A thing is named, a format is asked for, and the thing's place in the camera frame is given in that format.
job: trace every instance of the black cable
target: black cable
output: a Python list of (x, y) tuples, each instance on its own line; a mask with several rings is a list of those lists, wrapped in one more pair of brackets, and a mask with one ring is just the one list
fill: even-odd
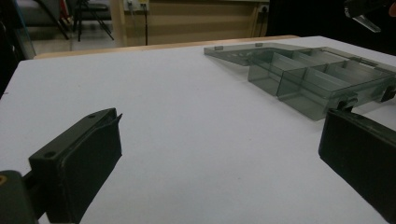
[(145, 20), (146, 20), (146, 46), (149, 44), (149, 25), (148, 25), (148, 10), (146, 8), (146, 4), (142, 5), (143, 10), (145, 11)]

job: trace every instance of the wall outlet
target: wall outlet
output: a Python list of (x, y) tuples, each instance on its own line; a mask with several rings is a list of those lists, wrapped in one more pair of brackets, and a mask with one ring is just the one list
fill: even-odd
[(129, 11), (129, 4), (132, 4), (132, 11), (144, 11), (144, 7), (149, 11), (149, 0), (124, 0), (124, 10)]

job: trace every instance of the chair leg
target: chair leg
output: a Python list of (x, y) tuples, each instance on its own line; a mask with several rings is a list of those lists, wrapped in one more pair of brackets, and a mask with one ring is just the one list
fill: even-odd
[(90, 6), (89, 6), (89, 4), (88, 4), (86, 1), (84, 2), (84, 5), (85, 5), (85, 7), (88, 9), (88, 11), (90, 11), (91, 14), (96, 18), (96, 20), (99, 22), (99, 24), (100, 24), (100, 26), (102, 27), (102, 29), (104, 29), (104, 30), (106, 31), (106, 33), (108, 34), (108, 36), (110, 36), (110, 38), (111, 38), (112, 40), (114, 40), (113, 36), (111, 35), (110, 29), (108, 29), (107, 25), (103, 22), (103, 20), (101, 20), (101, 19), (99, 18), (99, 16), (96, 14), (95, 11), (93, 11), (93, 10), (90, 9)]
[(64, 19), (60, 18), (59, 19), (59, 23), (62, 25), (62, 27), (64, 28), (64, 30), (69, 31), (69, 28), (66, 26), (66, 24), (64, 23)]
[(69, 36), (67, 36), (66, 31), (64, 30), (64, 28), (61, 26), (61, 24), (55, 19), (55, 17), (53, 17), (53, 15), (50, 13), (50, 10), (46, 7), (46, 5), (44, 5), (40, 0), (34, 0), (36, 1), (43, 9), (44, 11), (46, 11), (47, 15), (49, 16), (49, 18), (52, 20), (53, 23), (56, 24), (56, 26), (58, 27), (58, 29), (61, 31), (61, 33), (64, 35), (64, 38), (66, 40), (69, 39)]
[(81, 40), (81, 26), (82, 26), (82, 8), (81, 4), (78, 5), (78, 42)]

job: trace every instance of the screw hole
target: screw hole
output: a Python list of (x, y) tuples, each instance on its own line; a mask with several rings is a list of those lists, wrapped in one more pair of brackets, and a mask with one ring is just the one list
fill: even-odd
[(0, 185), (3, 185), (6, 183), (7, 177), (5, 175), (0, 175)]
[(54, 151), (47, 152), (46, 154), (44, 154), (44, 157), (45, 158), (51, 158), (51, 157), (55, 156), (55, 154), (56, 153)]

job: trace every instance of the clear plastic organizer box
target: clear plastic organizer box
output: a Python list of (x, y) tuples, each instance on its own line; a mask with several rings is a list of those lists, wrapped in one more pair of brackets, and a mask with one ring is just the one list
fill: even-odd
[(313, 120), (396, 93), (395, 67), (337, 49), (259, 43), (205, 48), (205, 55), (249, 66), (249, 82)]

